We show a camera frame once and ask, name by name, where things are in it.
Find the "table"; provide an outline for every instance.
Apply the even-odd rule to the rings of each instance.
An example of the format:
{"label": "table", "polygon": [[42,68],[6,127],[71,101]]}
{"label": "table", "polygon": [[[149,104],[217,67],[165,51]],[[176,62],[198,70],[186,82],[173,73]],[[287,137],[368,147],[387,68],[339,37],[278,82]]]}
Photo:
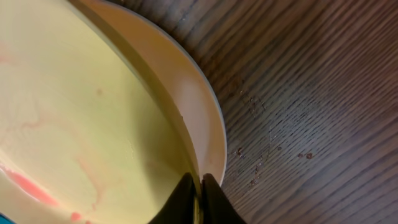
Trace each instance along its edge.
{"label": "table", "polygon": [[398,2],[112,1],[209,79],[248,223],[397,222]]}

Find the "wood grain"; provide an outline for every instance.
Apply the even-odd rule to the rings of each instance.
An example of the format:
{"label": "wood grain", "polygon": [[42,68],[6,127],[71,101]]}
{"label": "wood grain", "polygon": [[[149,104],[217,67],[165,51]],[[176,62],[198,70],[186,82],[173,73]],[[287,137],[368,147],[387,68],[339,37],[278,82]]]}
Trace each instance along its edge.
{"label": "wood grain", "polygon": [[398,222],[398,2],[113,1],[209,79],[248,223]]}

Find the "black object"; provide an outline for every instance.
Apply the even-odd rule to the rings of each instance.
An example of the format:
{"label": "black object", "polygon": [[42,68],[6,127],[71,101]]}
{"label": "black object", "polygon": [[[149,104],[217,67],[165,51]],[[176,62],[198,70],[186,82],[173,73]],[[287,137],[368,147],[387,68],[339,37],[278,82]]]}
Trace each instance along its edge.
{"label": "black object", "polygon": [[[205,174],[201,182],[203,224],[245,224],[236,213],[211,174]],[[191,174],[186,173],[161,211],[149,224],[191,224],[194,214],[195,185]]]}

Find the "white plate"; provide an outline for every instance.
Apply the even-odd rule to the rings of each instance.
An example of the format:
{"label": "white plate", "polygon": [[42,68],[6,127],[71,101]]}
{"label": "white plate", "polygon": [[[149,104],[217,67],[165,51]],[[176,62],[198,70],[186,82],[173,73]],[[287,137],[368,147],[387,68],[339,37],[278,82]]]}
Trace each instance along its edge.
{"label": "white plate", "polygon": [[197,155],[199,175],[221,185],[226,169],[226,133],[216,96],[189,54],[151,21],[121,6],[83,0],[113,26],[158,75],[180,110]]}

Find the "brown wooden surface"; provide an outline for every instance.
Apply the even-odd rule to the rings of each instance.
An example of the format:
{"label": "brown wooden surface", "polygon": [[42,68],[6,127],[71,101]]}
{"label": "brown wooden surface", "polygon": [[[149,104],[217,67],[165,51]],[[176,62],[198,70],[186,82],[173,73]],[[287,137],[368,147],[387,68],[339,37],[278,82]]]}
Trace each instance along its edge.
{"label": "brown wooden surface", "polygon": [[398,223],[397,1],[113,1],[209,79],[248,223]]}

